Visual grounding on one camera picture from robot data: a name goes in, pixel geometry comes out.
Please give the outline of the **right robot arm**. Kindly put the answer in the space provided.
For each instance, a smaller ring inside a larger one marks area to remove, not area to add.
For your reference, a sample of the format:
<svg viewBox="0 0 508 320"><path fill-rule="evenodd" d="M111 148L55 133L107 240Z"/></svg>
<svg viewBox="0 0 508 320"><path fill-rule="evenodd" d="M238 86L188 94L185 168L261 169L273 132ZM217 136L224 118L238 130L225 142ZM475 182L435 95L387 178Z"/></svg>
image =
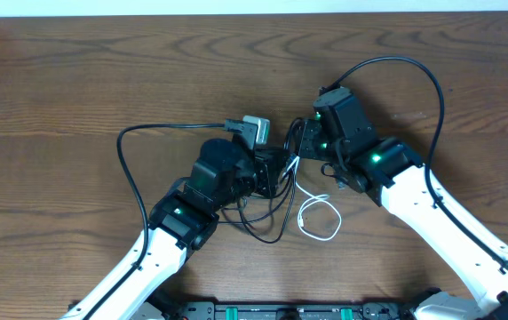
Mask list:
<svg viewBox="0 0 508 320"><path fill-rule="evenodd" d="M418 153L380 138L347 88L324 90L304 121L299 154L416 231L453 269L472 297L440 289L401 306L402 319L508 319L508 244L468 212Z"/></svg>

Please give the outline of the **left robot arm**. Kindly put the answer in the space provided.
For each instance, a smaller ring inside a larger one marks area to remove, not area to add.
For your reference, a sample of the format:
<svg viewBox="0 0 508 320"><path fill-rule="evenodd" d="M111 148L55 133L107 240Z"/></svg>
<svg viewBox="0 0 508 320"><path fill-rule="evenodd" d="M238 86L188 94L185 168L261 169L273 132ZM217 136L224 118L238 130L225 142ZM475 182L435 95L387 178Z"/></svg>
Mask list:
<svg viewBox="0 0 508 320"><path fill-rule="evenodd" d="M239 140L202 144L183 189L151 210L146 229L114 269L64 317L128 319L217 228L218 210L257 193L273 196L286 166L283 148L249 150Z"/></svg>

